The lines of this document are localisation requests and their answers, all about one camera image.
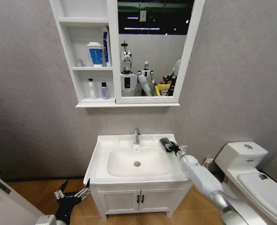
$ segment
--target sink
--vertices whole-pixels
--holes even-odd
[[[107,164],[107,172],[117,177],[161,176],[171,169],[168,154],[158,147],[115,149],[110,152]]]
[[[176,142],[173,134],[140,135],[138,145],[133,144],[134,135],[99,135],[84,183],[188,180],[175,154],[160,145],[163,137]]]

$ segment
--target mirror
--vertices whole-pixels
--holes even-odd
[[[173,96],[194,0],[118,0],[122,97]]]

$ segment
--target toilet tank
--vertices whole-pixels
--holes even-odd
[[[256,167],[268,152],[254,142],[234,142],[226,144],[215,162],[222,170],[250,169]]]

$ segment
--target blue cup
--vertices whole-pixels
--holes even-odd
[[[88,45],[94,67],[102,67],[102,45],[98,42],[90,42]]]

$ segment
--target yellow bin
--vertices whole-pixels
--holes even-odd
[[[156,93],[157,93],[157,96],[163,96],[161,95],[161,93],[159,92],[160,90],[168,90],[170,88],[170,85],[169,84],[158,84],[155,86],[155,90],[156,90]]]

